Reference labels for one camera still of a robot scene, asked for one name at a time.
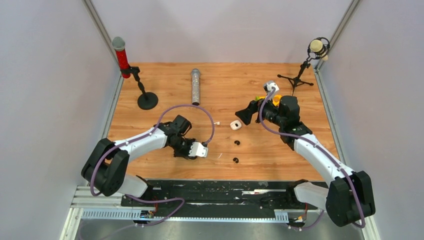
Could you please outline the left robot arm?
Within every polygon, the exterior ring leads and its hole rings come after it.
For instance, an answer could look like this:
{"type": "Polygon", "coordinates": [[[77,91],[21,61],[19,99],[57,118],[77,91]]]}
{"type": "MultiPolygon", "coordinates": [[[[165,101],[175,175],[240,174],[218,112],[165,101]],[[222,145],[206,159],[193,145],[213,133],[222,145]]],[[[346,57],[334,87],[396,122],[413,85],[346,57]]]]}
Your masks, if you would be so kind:
{"type": "Polygon", "coordinates": [[[140,206],[149,206],[153,193],[140,176],[127,173],[131,161],[155,150],[170,147],[175,157],[191,159],[189,155],[194,138],[185,138],[192,124],[177,115],[173,121],[159,123],[158,128],[128,139],[111,141],[101,139],[81,170],[81,176],[90,182],[93,196],[112,196],[115,193],[133,196],[140,206]]]}

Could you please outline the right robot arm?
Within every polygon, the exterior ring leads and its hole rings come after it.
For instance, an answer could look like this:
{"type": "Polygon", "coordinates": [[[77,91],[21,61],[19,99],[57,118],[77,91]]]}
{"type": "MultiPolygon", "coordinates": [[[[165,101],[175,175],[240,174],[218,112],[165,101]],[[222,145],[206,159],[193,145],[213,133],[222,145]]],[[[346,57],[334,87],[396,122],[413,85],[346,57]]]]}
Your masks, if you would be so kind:
{"type": "Polygon", "coordinates": [[[306,159],[323,177],[322,187],[301,179],[291,183],[285,195],[286,204],[298,209],[303,204],[325,211],[338,227],[354,224],[364,227],[365,218],[375,214],[375,200],[370,176],[355,171],[332,155],[306,127],[300,118],[300,106],[295,96],[283,96],[279,105],[272,100],[252,100],[235,115],[249,125],[257,113],[256,123],[265,120],[278,126],[276,133],[283,143],[306,159]]]}

